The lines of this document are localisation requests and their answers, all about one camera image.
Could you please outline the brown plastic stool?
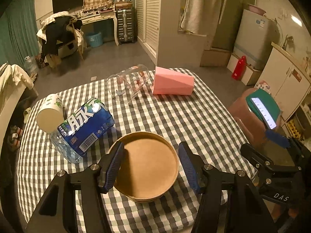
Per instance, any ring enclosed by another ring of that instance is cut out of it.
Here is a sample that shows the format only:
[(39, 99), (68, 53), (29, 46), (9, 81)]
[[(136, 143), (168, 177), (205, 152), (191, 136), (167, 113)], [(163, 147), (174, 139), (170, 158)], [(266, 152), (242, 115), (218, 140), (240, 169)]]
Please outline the brown plastic stool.
[[(258, 88), (249, 88), (244, 91), (242, 95), (230, 105), (228, 111), (247, 137), (248, 142), (253, 147), (260, 148), (267, 142), (265, 131), (268, 127), (251, 111), (246, 102), (246, 97), (256, 89)], [(280, 118), (281, 113), (275, 122), (277, 127), (274, 130), (279, 129)]]

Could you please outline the white desk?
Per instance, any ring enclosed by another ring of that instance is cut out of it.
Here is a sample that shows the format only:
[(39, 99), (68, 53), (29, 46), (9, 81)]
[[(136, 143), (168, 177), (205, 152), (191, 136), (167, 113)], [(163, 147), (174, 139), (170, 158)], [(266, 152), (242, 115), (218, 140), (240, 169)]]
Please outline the white desk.
[(80, 20), (82, 21), (83, 25), (92, 24), (95, 22), (113, 20), (113, 29), (114, 29), (114, 41), (116, 46), (119, 46), (118, 40), (118, 20), (116, 17), (115, 9), (105, 10), (103, 12), (99, 12), (98, 14), (92, 14), (89, 16), (81, 16)]

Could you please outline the large water jug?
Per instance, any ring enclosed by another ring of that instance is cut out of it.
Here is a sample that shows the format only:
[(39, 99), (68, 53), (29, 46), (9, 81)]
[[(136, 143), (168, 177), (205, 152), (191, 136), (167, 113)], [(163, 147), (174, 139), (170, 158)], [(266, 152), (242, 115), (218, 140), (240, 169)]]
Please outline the large water jug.
[(24, 70), (28, 73), (28, 75), (31, 77), (32, 75), (37, 74), (39, 71), (39, 67), (35, 57), (27, 56), (24, 59)]

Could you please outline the red thermos bottle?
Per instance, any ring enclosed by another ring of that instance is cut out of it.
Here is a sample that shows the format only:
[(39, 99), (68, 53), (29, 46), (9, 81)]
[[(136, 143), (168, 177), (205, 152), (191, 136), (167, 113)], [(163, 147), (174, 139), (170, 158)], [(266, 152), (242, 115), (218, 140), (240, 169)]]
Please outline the red thermos bottle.
[(247, 67), (246, 56), (242, 56), (238, 59), (235, 69), (232, 72), (232, 78), (239, 81), (241, 80)]

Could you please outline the teal curtain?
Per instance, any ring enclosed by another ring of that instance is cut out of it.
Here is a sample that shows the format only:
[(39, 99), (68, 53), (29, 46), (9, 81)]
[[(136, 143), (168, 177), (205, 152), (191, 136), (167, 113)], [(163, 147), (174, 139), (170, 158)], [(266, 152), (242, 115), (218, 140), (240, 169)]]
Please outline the teal curtain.
[(1, 64), (39, 54), (34, 0), (1, 0)]

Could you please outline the black monitor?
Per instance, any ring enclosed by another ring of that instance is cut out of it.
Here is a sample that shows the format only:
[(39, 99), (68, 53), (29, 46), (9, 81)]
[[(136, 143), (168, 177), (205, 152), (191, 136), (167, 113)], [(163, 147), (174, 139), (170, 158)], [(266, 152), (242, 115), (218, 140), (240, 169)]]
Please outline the black monitor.
[(73, 10), (82, 5), (83, 0), (52, 0), (53, 13)]

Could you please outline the blue label water bottle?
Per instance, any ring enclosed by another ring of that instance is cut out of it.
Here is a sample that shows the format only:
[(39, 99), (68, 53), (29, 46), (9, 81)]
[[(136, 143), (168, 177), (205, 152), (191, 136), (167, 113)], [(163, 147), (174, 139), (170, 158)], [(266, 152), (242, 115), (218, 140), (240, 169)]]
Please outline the blue label water bottle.
[(55, 149), (71, 163), (79, 163), (87, 150), (115, 124), (108, 108), (91, 98), (50, 134)]

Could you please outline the pink basin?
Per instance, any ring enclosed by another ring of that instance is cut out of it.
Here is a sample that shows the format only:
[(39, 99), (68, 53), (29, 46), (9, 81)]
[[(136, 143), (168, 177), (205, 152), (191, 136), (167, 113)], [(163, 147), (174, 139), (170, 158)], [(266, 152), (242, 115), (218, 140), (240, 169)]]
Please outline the pink basin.
[(258, 15), (261, 15), (261, 16), (264, 16), (266, 14), (266, 11), (255, 6), (255, 5), (252, 5), (252, 4), (247, 4), (248, 6), (248, 10), (251, 11), (251, 12), (254, 12)]

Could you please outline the green slipper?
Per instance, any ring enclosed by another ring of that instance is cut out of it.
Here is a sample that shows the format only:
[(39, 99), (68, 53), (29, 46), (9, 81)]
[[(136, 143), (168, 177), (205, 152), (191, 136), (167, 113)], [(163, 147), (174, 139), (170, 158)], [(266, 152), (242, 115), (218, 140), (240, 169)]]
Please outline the green slipper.
[(27, 123), (31, 110), (32, 110), (31, 107), (28, 107), (27, 109), (24, 110), (24, 112), (23, 112), (24, 124)]

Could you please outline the black suitcase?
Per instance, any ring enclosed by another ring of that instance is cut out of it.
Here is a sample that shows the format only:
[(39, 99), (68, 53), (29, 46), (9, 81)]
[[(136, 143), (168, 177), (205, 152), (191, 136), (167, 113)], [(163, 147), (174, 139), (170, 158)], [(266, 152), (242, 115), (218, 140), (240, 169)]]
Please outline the black suitcase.
[(116, 11), (117, 33), (120, 43), (135, 42), (135, 10), (122, 9)]

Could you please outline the wooden chair with clothes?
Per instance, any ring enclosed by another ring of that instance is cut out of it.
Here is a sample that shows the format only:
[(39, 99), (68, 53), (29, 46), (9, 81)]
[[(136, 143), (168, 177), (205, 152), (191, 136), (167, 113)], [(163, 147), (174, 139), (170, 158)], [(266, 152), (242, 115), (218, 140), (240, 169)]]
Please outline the wooden chair with clothes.
[(41, 45), (41, 58), (47, 60), (51, 68), (61, 64), (62, 57), (59, 50), (65, 47), (77, 51), (83, 58), (85, 42), (81, 20), (76, 19), (68, 11), (62, 11), (41, 21), (40, 26), (36, 36)]

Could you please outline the green notebook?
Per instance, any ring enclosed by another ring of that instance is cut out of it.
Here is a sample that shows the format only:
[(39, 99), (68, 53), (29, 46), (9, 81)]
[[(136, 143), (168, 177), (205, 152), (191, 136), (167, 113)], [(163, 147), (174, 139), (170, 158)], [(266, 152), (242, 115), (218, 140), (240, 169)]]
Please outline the green notebook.
[(259, 110), (255, 107), (255, 104), (251, 100), (251, 98), (259, 98), (264, 106), (269, 111), (270, 115), (272, 116), (273, 120), (276, 122), (279, 115), (280, 115), (280, 108), (278, 107), (277, 103), (275, 102), (274, 98), (268, 94), (266, 91), (262, 89), (256, 89), (253, 93), (249, 94), (246, 97), (246, 102), (248, 107), (251, 111), (263, 122), (264, 119)]

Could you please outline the blue laundry basket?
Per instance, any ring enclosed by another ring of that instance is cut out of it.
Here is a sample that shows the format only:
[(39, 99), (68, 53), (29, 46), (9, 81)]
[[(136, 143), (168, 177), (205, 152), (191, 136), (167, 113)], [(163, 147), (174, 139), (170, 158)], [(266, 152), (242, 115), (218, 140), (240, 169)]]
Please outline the blue laundry basket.
[(103, 37), (101, 32), (86, 33), (85, 38), (87, 44), (92, 48), (96, 48), (103, 45)]

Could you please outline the clear glass cup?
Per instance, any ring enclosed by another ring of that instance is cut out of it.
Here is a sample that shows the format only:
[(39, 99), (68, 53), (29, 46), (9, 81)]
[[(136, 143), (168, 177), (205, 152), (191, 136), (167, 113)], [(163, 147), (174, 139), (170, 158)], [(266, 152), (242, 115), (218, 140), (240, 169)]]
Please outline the clear glass cup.
[(151, 75), (148, 68), (142, 64), (132, 66), (107, 79), (107, 87), (114, 100), (129, 104), (139, 91), (148, 83)]

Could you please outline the bed with bedding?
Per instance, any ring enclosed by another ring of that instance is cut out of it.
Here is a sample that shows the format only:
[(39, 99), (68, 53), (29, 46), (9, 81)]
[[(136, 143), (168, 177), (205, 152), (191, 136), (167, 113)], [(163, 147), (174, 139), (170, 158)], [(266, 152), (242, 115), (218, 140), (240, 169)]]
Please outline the bed with bedding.
[(38, 97), (34, 81), (23, 68), (4, 63), (1, 66), (1, 133), (6, 131), (12, 113), (26, 88)]

